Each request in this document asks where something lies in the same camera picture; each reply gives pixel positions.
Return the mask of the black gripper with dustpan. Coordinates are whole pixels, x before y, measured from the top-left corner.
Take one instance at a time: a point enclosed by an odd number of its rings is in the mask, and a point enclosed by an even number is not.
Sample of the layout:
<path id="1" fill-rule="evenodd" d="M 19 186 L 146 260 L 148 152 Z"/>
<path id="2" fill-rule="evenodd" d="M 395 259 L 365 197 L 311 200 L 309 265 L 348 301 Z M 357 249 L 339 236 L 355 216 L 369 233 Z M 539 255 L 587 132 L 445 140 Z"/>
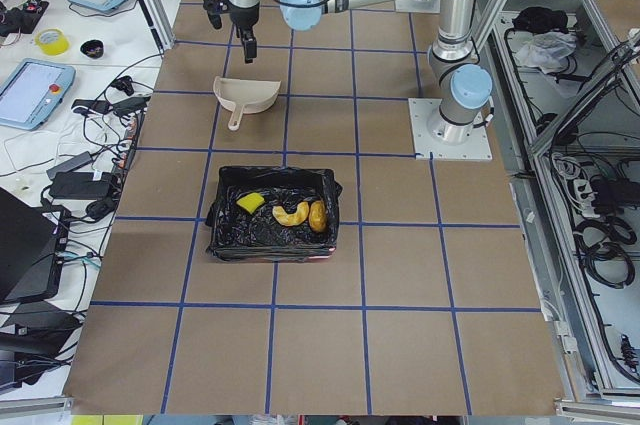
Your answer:
<path id="1" fill-rule="evenodd" d="M 231 21 L 236 27 L 236 36 L 244 47 L 244 62 L 252 63 L 257 58 L 257 40 L 253 27 L 259 20 L 260 0 L 228 0 Z"/>

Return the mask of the dustpan arm base plate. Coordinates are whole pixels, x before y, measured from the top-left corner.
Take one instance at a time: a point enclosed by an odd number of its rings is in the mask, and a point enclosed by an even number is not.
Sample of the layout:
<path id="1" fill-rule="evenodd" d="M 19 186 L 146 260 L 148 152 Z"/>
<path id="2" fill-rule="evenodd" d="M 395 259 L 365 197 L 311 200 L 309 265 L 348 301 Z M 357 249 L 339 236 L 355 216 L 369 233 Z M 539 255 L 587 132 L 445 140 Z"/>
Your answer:
<path id="1" fill-rule="evenodd" d="M 484 117 L 453 125 L 440 114 L 441 99 L 409 98 L 414 157 L 418 160 L 489 162 L 493 159 Z"/>

